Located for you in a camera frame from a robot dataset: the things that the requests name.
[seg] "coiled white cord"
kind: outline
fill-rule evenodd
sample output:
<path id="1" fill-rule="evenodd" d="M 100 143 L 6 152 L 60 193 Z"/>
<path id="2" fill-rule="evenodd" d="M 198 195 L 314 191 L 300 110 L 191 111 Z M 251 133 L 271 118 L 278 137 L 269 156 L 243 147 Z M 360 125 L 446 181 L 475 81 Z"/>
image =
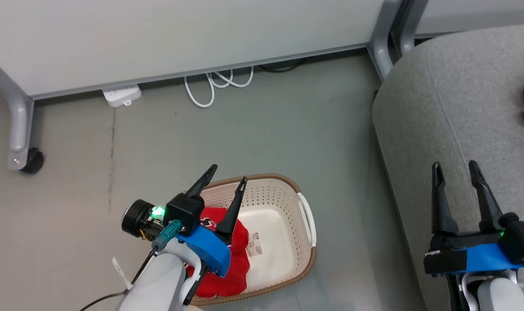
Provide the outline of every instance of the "coiled white cord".
<path id="1" fill-rule="evenodd" d="M 238 83 L 233 82 L 233 69 L 231 69 L 230 72 L 231 73 L 229 75 L 229 78 L 224 77 L 218 71 L 214 72 L 214 73 L 216 73 L 216 75 L 218 77 L 220 77 L 220 79 L 222 79 L 222 80 L 224 80 L 226 82 L 225 84 L 218 84 L 218 83 L 214 82 L 214 79 L 212 78 L 212 73 L 205 73 L 205 76 L 208 79 L 208 84 L 210 85 L 210 93 L 211 93 L 210 101 L 208 103 L 201 104 L 201 103 L 199 103 L 195 99 L 195 97 L 191 93 L 191 89 L 189 89 L 189 83 L 187 83 L 187 77 L 184 77 L 183 81 L 185 81 L 185 89 L 187 90 L 187 94 L 189 94 L 189 97 L 195 103 L 195 105 L 199 106 L 200 108 L 208 108 L 208 107 L 212 106 L 212 104 L 214 104 L 214 88 L 215 87 L 218 88 L 218 89 L 224 89 L 224 88 L 226 88 L 226 87 L 228 87 L 230 85 L 235 86 L 235 87 L 239 87 L 241 89 L 243 87 L 247 87 L 250 84 L 250 81 L 252 81 L 252 76 L 254 76 L 254 67 L 250 67 L 249 79 L 244 84 L 238 84 Z"/>

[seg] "beige plastic basket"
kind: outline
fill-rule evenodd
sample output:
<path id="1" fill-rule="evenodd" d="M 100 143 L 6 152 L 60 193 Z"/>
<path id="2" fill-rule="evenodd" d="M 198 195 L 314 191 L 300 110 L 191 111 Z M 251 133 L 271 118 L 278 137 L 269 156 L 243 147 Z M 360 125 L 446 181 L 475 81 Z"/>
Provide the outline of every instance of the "beige plastic basket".
<path id="1" fill-rule="evenodd" d="M 247 178 L 239 219 L 249 235 L 258 234 L 259 238 L 259 248 L 249 256 L 247 288 L 232 297 L 194 297 L 192 305 L 217 305 L 277 291 L 302 280 L 314 266 L 316 227 L 300 188 L 281 175 Z M 228 207 L 240 180 L 232 178 L 208 185 L 201 194 L 206 206 Z"/>

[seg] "concrete floor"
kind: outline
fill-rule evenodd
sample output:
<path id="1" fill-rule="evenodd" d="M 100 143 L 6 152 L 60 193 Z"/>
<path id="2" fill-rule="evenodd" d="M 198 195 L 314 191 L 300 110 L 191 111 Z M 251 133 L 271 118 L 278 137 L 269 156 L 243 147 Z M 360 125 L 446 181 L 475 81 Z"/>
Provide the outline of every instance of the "concrete floor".
<path id="1" fill-rule="evenodd" d="M 217 90 L 204 110 L 175 83 L 147 85 L 116 110 L 100 93 L 50 100 L 35 110 L 33 145 L 46 162 L 33 176 L 6 167 L 0 98 L 0 311 L 78 310 L 121 291 L 112 257 L 131 276 L 149 250 L 120 229 L 125 208 L 167 202 L 212 163 L 215 180 L 275 172 L 296 181 L 318 255 L 294 286 L 207 309 L 423 310 L 371 125 L 378 86 L 369 56 L 357 52 L 256 72 L 245 89 Z M 209 97 L 206 82 L 192 89 Z"/>

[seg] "black wheel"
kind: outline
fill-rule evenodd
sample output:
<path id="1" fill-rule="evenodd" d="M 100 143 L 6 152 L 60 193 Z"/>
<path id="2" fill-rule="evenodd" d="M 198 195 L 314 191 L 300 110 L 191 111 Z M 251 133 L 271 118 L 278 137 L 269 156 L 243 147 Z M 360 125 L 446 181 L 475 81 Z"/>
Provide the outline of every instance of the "black wheel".
<path id="1" fill-rule="evenodd" d="M 44 161 L 45 157 L 43 157 L 43 153 L 39 151 L 39 149 L 29 148 L 27 152 L 27 163 L 20 171 L 27 174 L 35 174 L 43 167 Z"/>

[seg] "green light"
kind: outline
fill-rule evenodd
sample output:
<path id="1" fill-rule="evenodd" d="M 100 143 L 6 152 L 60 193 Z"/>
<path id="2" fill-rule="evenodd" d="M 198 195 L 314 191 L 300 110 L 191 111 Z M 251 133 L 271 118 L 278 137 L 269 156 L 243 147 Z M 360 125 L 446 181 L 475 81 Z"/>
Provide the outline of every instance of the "green light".
<path id="1" fill-rule="evenodd" d="M 163 206 L 157 206 L 151 211 L 151 217 L 154 219 L 162 220 L 164 218 L 164 213 L 166 209 Z"/>

